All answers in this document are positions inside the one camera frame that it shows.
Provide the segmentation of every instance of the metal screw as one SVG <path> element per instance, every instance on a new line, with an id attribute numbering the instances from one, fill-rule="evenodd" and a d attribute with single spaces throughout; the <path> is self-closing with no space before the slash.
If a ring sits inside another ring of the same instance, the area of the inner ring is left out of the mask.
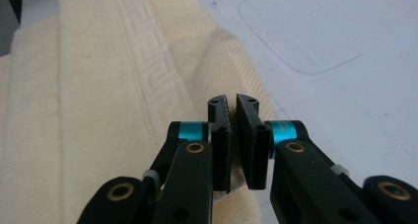
<path id="1" fill-rule="evenodd" d="M 411 198 L 411 193 L 409 193 L 408 190 L 405 188 L 391 182 L 380 182 L 378 183 L 378 187 L 381 190 L 382 193 L 386 194 L 387 196 L 401 200 L 406 201 Z"/>
<path id="2" fill-rule="evenodd" d="M 305 147 L 299 143 L 294 143 L 294 142 L 287 143 L 286 148 L 292 152 L 297 152 L 297 153 L 305 152 Z"/>
<path id="3" fill-rule="evenodd" d="M 133 193 L 131 183 L 120 183 L 113 186 L 107 193 L 107 198 L 111 201 L 121 201 Z"/>
<path id="4" fill-rule="evenodd" d="M 189 153 L 201 153 L 205 149 L 205 146 L 201 143 L 190 143 L 185 146 L 185 149 Z"/>

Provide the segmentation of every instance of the cream towel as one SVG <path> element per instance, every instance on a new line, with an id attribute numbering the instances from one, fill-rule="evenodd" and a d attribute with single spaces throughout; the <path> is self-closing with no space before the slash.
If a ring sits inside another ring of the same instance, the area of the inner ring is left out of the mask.
<path id="1" fill-rule="evenodd" d="M 261 100 L 240 42 L 197 0 L 59 0 L 56 18 L 19 30 L 11 56 L 0 223 L 74 223 L 97 189 L 140 178 L 173 120 L 207 120 L 207 100 Z M 259 223 L 236 189 L 214 223 Z"/>

